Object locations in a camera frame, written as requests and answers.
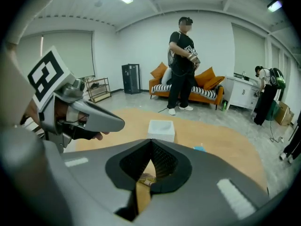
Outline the white plastic tray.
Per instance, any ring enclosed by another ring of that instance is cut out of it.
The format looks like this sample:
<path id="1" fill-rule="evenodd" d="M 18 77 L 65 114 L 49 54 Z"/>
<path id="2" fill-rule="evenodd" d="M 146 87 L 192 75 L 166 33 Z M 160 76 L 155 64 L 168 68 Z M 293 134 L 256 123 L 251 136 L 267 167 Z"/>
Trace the white plastic tray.
<path id="1" fill-rule="evenodd" d="M 167 142 L 174 142 L 175 129 L 172 121 L 150 120 L 148 139 L 159 139 Z"/>

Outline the grey pillow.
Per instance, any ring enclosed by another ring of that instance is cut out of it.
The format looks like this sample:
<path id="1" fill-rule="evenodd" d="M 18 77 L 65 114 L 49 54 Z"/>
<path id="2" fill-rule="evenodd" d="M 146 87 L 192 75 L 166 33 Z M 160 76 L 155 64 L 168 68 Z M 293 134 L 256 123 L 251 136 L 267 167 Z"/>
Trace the grey pillow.
<path id="1" fill-rule="evenodd" d="M 164 86 L 170 85 L 172 83 L 172 69 L 171 67 L 168 67 L 165 72 L 164 75 L 161 79 L 161 84 Z"/>

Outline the white sink cabinet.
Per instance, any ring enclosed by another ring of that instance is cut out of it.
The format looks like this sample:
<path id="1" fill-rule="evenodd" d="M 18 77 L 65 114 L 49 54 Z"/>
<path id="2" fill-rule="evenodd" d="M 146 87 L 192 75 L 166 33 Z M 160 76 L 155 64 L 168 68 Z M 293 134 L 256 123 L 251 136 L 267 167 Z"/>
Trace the white sink cabinet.
<path id="1" fill-rule="evenodd" d="M 230 106 L 238 106 L 252 111 L 255 109 L 258 101 L 255 93 L 259 90 L 257 82 L 226 76 L 222 86 L 224 88 L 223 100 L 227 102 L 226 110 Z"/>

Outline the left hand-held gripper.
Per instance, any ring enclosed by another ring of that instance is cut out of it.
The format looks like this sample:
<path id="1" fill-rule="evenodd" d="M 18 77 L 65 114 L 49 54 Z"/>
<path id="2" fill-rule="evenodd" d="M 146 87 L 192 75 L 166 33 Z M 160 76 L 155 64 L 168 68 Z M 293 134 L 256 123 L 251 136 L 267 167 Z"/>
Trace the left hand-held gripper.
<path id="1" fill-rule="evenodd" d="M 40 58 L 27 79 L 35 89 L 33 101 L 44 139 L 53 142 L 60 153 L 71 141 L 64 126 L 92 132 L 118 132 L 125 126 L 122 118 L 83 99 L 84 81 L 68 69 L 55 47 Z"/>

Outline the black green backpack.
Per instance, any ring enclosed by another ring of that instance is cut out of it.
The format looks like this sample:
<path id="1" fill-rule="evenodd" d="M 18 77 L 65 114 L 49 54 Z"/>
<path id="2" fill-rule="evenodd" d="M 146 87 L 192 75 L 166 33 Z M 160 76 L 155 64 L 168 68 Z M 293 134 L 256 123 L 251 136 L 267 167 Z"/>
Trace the black green backpack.
<path id="1" fill-rule="evenodd" d="M 271 85 L 277 89 L 285 89 L 286 84 L 282 72 L 278 68 L 271 68 L 269 71 Z"/>

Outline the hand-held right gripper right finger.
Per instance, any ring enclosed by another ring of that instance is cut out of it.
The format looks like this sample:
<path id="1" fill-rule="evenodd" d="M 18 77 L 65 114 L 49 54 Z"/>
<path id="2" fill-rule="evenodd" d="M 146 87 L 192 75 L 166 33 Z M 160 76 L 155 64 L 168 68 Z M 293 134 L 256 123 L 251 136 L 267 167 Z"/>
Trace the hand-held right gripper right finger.
<path id="1" fill-rule="evenodd" d="M 232 226 L 257 218 L 269 196 L 251 178 L 213 154 L 153 139 L 157 181 L 140 226 Z"/>

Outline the orange sofa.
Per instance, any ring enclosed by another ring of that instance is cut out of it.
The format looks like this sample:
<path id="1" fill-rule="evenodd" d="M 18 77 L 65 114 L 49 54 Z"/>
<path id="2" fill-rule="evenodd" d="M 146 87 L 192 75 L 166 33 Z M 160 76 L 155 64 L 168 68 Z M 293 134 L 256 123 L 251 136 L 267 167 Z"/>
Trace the orange sofa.
<path id="1" fill-rule="evenodd" d="M 155 85 L 161 84 L 161 79 L 162 78 L 160 78 L 160 79 L 153 78 L 152 80 L 149 81 L 149 94 L 151 96 L 159 96 L 159 97 L 168 97 L 169 96 L 169 92 L 155 92 L 154 94 L 151 93 L 151 88 Z M 224 94 L 224 88 L 220 83 L 219 85 L 217 85 L 212 90 L 215 90 L 215 92 L 217 94 L 217 97 L 216 97 L 215 100 L 211 100 L 211 99 L 208 99 L 204 96 L 197 95 L 197 94 L 194 94 L 194 93 L 190 93 L 189 100 L 190 101 L 195 101 L 195 102 L 213 104 L 213 105 L 218 106 L 222 101 L 222 97 L 223 97 L 223 94 Z"/>

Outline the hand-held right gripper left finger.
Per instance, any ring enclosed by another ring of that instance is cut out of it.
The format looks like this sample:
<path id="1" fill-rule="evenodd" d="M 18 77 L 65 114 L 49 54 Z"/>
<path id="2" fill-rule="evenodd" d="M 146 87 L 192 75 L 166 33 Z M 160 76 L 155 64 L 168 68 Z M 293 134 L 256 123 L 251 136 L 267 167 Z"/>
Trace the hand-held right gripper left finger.
<path id="1" fill-rule="evenodd" d="M 136 182 L 151 141 L 141 139 L 102 149 L 59 153 L 44 141 L 47 172 L 60 202 L 58 226 L 155 226 L 155 210 L 138 212 Z"/>

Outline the orange cushion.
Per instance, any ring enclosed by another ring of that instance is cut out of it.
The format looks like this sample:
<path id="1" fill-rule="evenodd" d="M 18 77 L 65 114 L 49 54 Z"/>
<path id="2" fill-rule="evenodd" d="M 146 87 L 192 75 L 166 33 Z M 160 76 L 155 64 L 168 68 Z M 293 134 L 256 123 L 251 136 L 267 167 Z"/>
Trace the orange cushion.
<path id="1" fill-rule="evenodd" d="M 215 76 L 204 84 L 204 90 L 212 90 L 225 79 L 224 76 Z"/>
<path id="2" fill-rule="evenodd" d="M 163 62 L 161 62 L 160 65 L 151 72 L 151 75 L 155 79 L 160 79 L 163 77 L 163 75 L 167 69 L 168 69 L 168 67 Z"/>
<path id="3" fill-rule="evenodd" d="M 207 70 L 205 70 L 204 72 L 202 72 L 201 74 L 195 76 L 195 81 L 198 85 L 198 87 L 203 88 L 204 85 L 210 81 L 212 78 L 215 78 L 215 74 L 213 71 L 213 68 L 210 67 Z"/>

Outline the wooden rack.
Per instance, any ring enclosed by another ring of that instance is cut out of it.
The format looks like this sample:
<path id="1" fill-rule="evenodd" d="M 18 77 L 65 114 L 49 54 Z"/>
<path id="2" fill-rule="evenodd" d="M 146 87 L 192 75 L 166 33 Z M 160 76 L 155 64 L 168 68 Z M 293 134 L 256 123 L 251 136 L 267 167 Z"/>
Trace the wooden rack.
<path id="1" fill-rule="evenodd" d="M 89 95 L 89 101 L 98 103 L 111 97 L 111 89 L 108 78 L 96 79 L 95 77 L 86 77 L 86 92 Z"/>

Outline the striped blanket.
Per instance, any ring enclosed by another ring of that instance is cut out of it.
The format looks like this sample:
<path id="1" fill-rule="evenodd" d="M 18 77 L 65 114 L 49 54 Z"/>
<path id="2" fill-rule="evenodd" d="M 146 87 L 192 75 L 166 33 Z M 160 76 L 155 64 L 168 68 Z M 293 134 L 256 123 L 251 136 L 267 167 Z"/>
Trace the striped blanket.
<path id="1" fill-rule="evenodd" d="M 151 93 L 154 94 L 155 92 L 169 92 L 172 85 L 163 85 L 158 84 L 151 88 Z M 217 94 L 215 90 L 204 90 L 200 87 L 193 86 L 191 89 L 191 93 L 204 96 L 208 99 L 215 100 L 217 97 Z"/>

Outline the black cabinet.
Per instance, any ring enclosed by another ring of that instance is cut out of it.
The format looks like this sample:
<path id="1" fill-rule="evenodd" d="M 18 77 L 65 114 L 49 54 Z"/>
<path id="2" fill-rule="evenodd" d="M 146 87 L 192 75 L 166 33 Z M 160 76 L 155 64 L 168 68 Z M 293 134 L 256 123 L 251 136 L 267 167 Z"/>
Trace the black cabinet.
<path id="1" fill-rule="evenodd" d="M 140 66 L 139 64 L 122 65 L 122 78 L 126 94 L 141 93 Z"/>

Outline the oval wooden table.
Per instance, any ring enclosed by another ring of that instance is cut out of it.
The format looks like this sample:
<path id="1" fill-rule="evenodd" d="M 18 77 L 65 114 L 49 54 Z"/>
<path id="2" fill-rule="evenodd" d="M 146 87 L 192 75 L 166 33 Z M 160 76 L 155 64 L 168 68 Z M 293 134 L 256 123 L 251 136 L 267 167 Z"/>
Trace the oval wooden table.
<path id="1" fill-rule="evenodd" d="M 92 148 L 92 141 L 81 140 L 81 150 L 88 151 L 121 145 L 141 139 L 148 139 L 147 132 L 150 120 L 172 121 L 175 129 L 175 144 L 192 148 L 203 144 L 207 153 L 220 157 L 228 164 L 251 178 L 267 193 L 267 182 L 264 176 L 261 160 L 255 148 L 248 140 L 227 127 L 217 127 L 199 121 L 183 120 L 178 117 L 146 112 L 140 109 L 123 109 L 115 115 L 125 121 L 121 131 L 109 132 L 103 141 L 97 141 L 96 148 Z M 151 141 L 148 153 L 142 158 L 146 163 L 143 173 L 149 173 L 156 178 L 156 170 L 151 161 Z M 136 201 L 138 212 L 142 213 L 151 201 L 151 186 L 136 182 Z"/>

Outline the person's left forearm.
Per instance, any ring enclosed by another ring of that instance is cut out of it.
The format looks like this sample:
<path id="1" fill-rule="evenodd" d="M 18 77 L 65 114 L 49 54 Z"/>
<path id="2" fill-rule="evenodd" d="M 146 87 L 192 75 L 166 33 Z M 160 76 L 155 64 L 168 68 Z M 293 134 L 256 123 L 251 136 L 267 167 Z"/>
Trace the person's left forearm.
<path id="1" fill-rule="evenodd" d="M 33 121 L 40 126 L 40 119 L 39 119 L 39 115 L 38 115 L 38 108 L 33 100 L 33 98 L 31 99 L 30 103 L 28 104 L 25 113 L 20 121 L 20 125 L 24 125 L 26 120 L 28 118 L 32 118 Z"/>

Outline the cardboard box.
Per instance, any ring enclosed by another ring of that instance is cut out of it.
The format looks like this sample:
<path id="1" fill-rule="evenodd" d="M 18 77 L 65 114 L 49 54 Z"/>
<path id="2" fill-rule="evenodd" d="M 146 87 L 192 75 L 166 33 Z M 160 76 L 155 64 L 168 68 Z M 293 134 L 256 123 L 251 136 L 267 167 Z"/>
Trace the cardboard box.
<path id="1" fill-rule="evenodd" d="M 294 113 L 290 110 L 290 107 L 285 103 L 279 101 L 279 110 L 276 114 L 275 121 L 281 126 L 288 126 L 292 122 Z"/>

